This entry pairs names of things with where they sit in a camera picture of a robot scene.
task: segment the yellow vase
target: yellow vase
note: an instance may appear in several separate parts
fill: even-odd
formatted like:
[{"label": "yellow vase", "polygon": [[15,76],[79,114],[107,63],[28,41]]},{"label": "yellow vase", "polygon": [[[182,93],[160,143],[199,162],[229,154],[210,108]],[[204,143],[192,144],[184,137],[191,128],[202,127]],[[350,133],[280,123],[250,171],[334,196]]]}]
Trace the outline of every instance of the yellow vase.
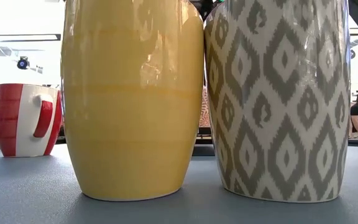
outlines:
[{"label": "yellow vase", "polygon": [[203,89],[203,22],[185,0],[68,0],[65,134],[83,193],[143,200],[176,192]]}]

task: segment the gray table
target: gray table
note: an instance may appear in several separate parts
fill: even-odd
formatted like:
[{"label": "gray table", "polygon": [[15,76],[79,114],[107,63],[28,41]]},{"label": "gray table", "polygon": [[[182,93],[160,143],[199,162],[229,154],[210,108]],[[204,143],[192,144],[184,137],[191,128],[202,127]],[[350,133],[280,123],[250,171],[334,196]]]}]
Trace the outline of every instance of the gray table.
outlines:
[{"label": "gray table", "polygon": [[81,194],[66,145],[49,157],[3,159],[0,223],[355,223],[358,224],[358,147],[350,147],[341,196],[327,203],[254,200],[221,187],[214,157],[194,157],[183,188],[143,202],[101,202]]}]

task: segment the diamond pattern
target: diamond pattern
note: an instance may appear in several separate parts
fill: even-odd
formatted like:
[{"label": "diamond pattern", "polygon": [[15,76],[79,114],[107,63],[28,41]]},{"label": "diamond pattern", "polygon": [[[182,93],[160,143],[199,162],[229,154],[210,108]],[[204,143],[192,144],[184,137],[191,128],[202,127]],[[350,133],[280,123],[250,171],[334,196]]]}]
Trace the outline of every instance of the diamond pattern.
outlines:
[{"label": "diamond pattern", "polygon": [[[288,55],[293,58],[290,61],[291,65],[282,64],[284,62],[282,58]],[[280,95],[284,104],[290,101],[296,85],[300,81],[300,74],[296,69],[299,55],[301,55],[299,38],[283,18],[278,23],[273,39],[264,54],[264,75],[270,81],[273,89]]]},{"label": "diamond pattern", "polygon": [[[240,68],[233,66],[236,56],[238,56],[240,60],[244,60],[245,58],[249,59],[249,63],[241,62],[241,64],[248,64],[249,66],[246,68],[241,66],[241,70],[233,71],[233,68]],[[252,46],[250,40],[245,37],[240,28],[237,29],[234,35],[234,40],[232,41],[231,49],[227,56],[225,74],[228,87],[231,89],[232,94],[236,97],[240,106],[242,106],[248,99],[250,89],[260,77],[260,64],[256,49],[254,49],[254,46]],[[239,77],[236,77],[235,74],[239,74],[240,78],[245,77],[245,83],[239,83]]]},{"label": "diamond pattern", "polygon": [[241,181],[247,187],[251,196],[255,194],[258,180],[265,169],[264,151],[255,133],[251,130],[245,118],[234,143],[234,167],[240,175]]},{"label": "diamond pattern", "polygon": [[335,119],[337,127],[341,128],[341,123],[345,122],[345,117],[347,113],[348,112],[345,110],[345,99],[343,98],[343,94],[341,93],[339,95],[337,105],[335,107]]},{"label": "diamond pattern", "polygon": [[229,4],[229,12],[235,20],[239,19],[239,16],[246,6],[246,1],[244,0],[230,0],[224,4]]},{"label": "diamond pattern", "polygon": [[226,1],[207,18],[209,109],[226,189],[285,202],[337,197],[350,58],[346,17],[328,16],[347,2],[334,1]]},{"label": "diamond pattern", "polygon": [[211,97],[211,105],[216,109],[219,102],[219,93],[223,86],[223,76],[221,75],[223,73],[223,66],[212,45],[209,47],[208,53],[206,67],[209,74],[208,93]]},{"label": "diamond pattern", "polygon": [[228,32],[229,32],[229,23],[227,20],[223,18],[222,14],[220,14],[218,17],[218,24],[216,25],[216,30],[215,30],[215,39],[219,47],[223,47]]},{"label": "diamond pattern", "polygon": [[327,114],[320,134],[310,151],[309,175],[319,200],[324,195],[335,170],[338,148],[331,119]]},{"label": "diamond pattern", "polygon": [[334,96],[336,85],[341,76],[341,65],[335,65],[337,59],[337,37],[331,32],[328,18],[325,18],[320,37],[316,39],[317,47],[317,86],[324,91],[324,99],[328,104]]},{"label": "diamond pattern", "polygon": [[298,4],[293,5],[293,10],[299,25],[307,31],[317,15],[316,1],[299,0]]},{"label": "diamond pattern", "polygon": [[285,115],[272,142],[267,163],[284,200],[288,199],[306,168],[305,147],[288,115]]},{"label": "diamond pattern", "polygon": [[303,126],[306,130],[309,129],[318,115],[318,100],[310,86],[307,86],[303,92],[297,109]]},{"label": "diamond pattern", "polygon": [[231,188],[231,173],[233,171],[232,150],[226,140],[226,136],[219,124],[216,125],[214,147],[217,150],[215,153],[218,160],[219,170],[221,171],[222,182],[228,189]]}]

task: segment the mug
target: mug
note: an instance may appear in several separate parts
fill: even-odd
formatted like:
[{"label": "mug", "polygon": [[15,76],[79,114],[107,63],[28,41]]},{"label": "mug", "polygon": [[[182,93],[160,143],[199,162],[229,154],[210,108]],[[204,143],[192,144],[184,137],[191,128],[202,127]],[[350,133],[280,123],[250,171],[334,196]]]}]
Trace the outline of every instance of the mug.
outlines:
[{"label": "mug", "polygon": [[325,202],[349,122],[347,1],[227,0],[206,20],[209,108],[224,188]]},{"label": "mug", "polygon": [[4,157],[47,156],[62,123],[60,91],[0,84],[0,148]]}]

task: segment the red stripe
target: red stripe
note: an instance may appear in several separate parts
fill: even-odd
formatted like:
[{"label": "red stripe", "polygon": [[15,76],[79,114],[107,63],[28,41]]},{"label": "red stripe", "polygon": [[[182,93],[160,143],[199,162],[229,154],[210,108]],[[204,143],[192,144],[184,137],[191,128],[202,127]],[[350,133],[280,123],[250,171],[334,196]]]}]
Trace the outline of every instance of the red stripe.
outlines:
[{"label": "red stripe", "polygon": [[23,84],[0,84],[0,148],[4,156],[16,155],[16,130]]},{"label": "red stripe", "polygon": [[37,127],[35,128],[33,136],[36,138],[45,137],[53,114],[53,102],[42,100],[40,116],[38,118]]},{"label": "red stripe", "polygon": [[56,143],[61,125],[62,125],[62,96],[60,94],[60,91],[58,91],[57,99],[56,99],[55,117],[53,119],[52,130],[50,132],[47,148],[44,152],[45,156],[49,155],[50,152],[52,151]]}]

